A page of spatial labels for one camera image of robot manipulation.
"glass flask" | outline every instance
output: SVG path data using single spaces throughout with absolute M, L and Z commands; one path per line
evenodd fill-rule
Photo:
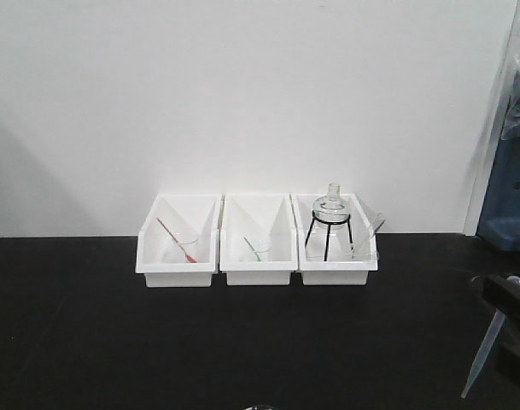
M 313 215 L 321 222 L 345 222 L 351 214 L 351 208 L 347 201 L 339 195 L 339 184 L 331 183 L 328 193 L 317 199 L 313 204 Z

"white wall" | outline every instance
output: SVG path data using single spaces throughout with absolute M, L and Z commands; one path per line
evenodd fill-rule
M 0 236 L 162 192 L 322 191 L 462 231 L 516 2 L 0 0 Z

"flask neck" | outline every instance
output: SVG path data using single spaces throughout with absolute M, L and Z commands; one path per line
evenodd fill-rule
M 329 199 L 332 199 L 332 198 L 337 199 L 337 198 L 339 198 L 339 192 L 340 192 L 339 184 L 332 183 L 332 184 L 328 185 L 328 195 L 327 195 L 327 197 Z

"green-tipped rod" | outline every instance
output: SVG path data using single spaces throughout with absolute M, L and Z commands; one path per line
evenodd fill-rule
M 258 260 L 258 262 L 261 262 L 261 258 L 258 255 L 258 251 L 256 249 L 254 249 L 254 246 L 252 246 L 250 241 L 246 237 L 242 237 L 242 239 L 244 239 L 244 242 L 246 242 L 247 245 L 250 247 L 250 249 L 252 249 L 252 252 L 254 252 L 254 255 L 256 255 L 256 259 Z

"red-tipped rod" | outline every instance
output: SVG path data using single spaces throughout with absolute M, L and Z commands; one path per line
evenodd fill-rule
M 172 240 L 180 247 L 180 249 L 182 249 L 182 252 L 184 252 L 184 255 L 185 255 L 185 259 L 188 260 L 188 262 L 191 262 L 191 263 L 197 263 L 197 261 L 195 260 L 195 258 L 191 255 L 189 255 L 184 247 L 180 244 L 180 242 L 178 242 L 178 239 L 176 239 L 176 237 L 172 234 L 172 232 L 169 231 L 169 229 L 165 226 L 165 224 L 163 224 L 162 220 L 160 220 L 159 218 L 157 218 L 157 222 L 159 222 L 161 224 L 161 226 L 163 228 L 165 228 L 165 231 L 167 231 L 167 233 L 171 236 Z

